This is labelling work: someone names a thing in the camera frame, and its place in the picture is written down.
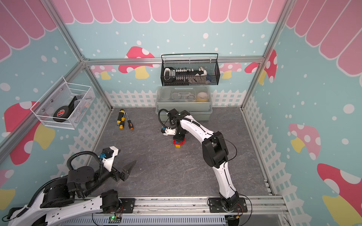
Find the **red 2x4 lego brick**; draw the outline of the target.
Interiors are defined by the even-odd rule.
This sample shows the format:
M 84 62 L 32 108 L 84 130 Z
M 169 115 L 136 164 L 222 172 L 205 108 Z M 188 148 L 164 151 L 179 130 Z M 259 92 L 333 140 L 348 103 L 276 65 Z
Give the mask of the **red 2x4 lego brick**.
M 174 141 L 173 141 L 173 144 L 174 144 L 174 145 L 182 146 L 182 145 L 185 143 L 185 140 L 186 140 L 186 138 L 184 138 L 182 141 L 180 141 L 180 140 L 174 140 Z

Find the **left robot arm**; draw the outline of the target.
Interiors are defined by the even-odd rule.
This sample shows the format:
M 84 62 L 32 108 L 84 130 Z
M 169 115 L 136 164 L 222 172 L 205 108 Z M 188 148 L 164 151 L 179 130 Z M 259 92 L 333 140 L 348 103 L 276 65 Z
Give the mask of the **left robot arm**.
M 90 166 L 75 169 L 72 161 L 81 155 L 92 156 L 99 164 L 98 170 Z M 100 155 L 82 151 L 70 156 L 67 160 L 67 175 L 46 182 L 35 192 L 28 204 L 21 208 L 11 208 L 2 221 L 10 226 L 52 226 L 96 212 L 112 213 L 113 217 L 117 218 L 124 211 L 124 203 L 119 199 L 116 190 L 110 189 L 95 198 L 85 200 L 108 179 L 128 179 L 137 162 L 133 161 L 118 171 L 113 167 L 117 155 L 117 149 L 106 148 Z M 75 203 L 76 198 L 84 201 Z

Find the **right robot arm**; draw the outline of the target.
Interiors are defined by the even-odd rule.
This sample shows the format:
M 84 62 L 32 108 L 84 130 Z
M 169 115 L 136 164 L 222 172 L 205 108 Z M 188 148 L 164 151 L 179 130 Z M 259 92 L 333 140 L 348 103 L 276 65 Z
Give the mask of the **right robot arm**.
M 160 109 L 158 120 L 163 126 L 161 132 L 165 136 L 173 137 L 173 144 L 181 147 L 185 143 L 187 133 L 195 137 L 202 145 L 202 154 L 206 164 L 211 167 L 216 175 L 219 185 L 221 205 L 226 211 L 237 207 L 239 194 L 232 182 L 229 172 L 228 148 L 221 132 L 213 132 L 198 121 L 186 110 Z

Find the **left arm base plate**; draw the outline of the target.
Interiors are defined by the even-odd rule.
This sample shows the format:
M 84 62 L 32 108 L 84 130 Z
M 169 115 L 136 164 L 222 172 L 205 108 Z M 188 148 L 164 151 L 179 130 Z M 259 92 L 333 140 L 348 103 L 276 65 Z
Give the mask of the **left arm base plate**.
M 115 215 L 123 213 L 133 213 L 135 201 L 135 198 L 119 198 L 119 204 L 116 208 Z

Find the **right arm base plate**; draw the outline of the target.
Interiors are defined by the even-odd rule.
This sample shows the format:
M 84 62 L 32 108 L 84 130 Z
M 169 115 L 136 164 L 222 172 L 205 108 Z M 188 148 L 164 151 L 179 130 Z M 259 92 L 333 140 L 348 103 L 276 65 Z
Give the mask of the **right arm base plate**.
M 224 198 L 208 198 L 207 205 L 211 213 L 247 213 L 248 208 L 245 198 L 226 200 Z

